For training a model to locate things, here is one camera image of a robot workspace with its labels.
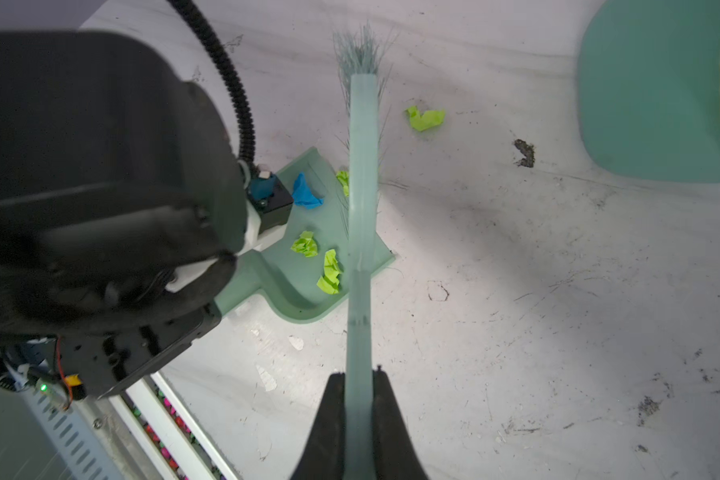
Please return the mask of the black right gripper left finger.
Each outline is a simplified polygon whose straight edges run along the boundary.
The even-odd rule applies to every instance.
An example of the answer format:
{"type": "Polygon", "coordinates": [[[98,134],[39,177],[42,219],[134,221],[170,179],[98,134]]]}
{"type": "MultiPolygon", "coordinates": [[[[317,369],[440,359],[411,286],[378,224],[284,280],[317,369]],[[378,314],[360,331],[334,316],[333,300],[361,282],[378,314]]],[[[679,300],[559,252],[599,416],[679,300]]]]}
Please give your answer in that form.
{"type": "Polygon", "coordinates": [[[341,480],[345,456],[345,374],[328,377],[291,480],[341,480]]]}

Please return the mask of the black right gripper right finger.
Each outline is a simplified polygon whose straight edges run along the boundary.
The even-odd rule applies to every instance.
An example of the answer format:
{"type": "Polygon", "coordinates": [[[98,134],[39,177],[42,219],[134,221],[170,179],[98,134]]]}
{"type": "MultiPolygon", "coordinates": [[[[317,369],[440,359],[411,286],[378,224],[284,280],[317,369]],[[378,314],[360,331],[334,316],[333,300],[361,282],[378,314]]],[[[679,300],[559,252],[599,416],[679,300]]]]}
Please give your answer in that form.
{"type": "Polygon", "coordinates": [[[373,371],[373,458],[377,479],[427,480],[394,395],[389,376],[373,371]]]}

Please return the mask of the green plastic dustpan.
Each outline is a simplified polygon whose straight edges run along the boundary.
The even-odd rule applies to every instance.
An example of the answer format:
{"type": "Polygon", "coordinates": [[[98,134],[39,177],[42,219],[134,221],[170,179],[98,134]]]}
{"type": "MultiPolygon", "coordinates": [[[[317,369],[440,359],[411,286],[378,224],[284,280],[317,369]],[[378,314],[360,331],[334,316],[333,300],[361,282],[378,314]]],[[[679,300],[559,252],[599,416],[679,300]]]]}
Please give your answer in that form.
{"type": "Polygon", "coordinates": [[[282,239],[258,252],[248,251],[238,258],[236,272],[215,298],[221,313],[227,314],[249,297],[264,297],[282,319],[305,324],[319,320],[347,298],[348,281],[340,280],[340,291],[328,295],[317,287],[323,273],[325,252],[336,250],[342,271],[347,270],[348,199],[331,164],[316,148],[311,148],[277,172],[287,189],[298,174],[305,174],[312,193],[322,198],[322,206],[307,210],[295,206],[282,239]],[[305,258],[291,250],[303,231],[312,231],[319,248],[316,257],[305,258]]]}

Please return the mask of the green hand brush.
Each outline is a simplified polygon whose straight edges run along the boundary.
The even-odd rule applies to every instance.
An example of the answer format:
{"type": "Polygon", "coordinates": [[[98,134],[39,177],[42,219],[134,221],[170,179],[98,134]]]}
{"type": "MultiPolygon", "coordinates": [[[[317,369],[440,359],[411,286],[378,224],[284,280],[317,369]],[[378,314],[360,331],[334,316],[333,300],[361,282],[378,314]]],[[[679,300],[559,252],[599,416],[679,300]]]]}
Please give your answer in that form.
{"type": "Polygon", "coordinates": [[[334,37],[349,116],[349,204],[346,282],[345,479],[376,477],[372,440],[371,277],[375,261],[379,167],[379,79],[384,49],[372,27],[334,37]]]}

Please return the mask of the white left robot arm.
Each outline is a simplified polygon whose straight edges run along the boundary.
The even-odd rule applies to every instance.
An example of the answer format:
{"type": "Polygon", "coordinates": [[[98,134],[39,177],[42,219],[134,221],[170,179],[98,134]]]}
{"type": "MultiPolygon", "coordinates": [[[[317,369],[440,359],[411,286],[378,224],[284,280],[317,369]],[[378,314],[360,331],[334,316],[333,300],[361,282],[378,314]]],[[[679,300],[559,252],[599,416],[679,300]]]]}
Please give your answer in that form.
{"type": "Polygon", "coordinates": [[[209,96],[148,46],[0,32],[0,378],[117,395],[219,321],[247,212],[209,96]]]}

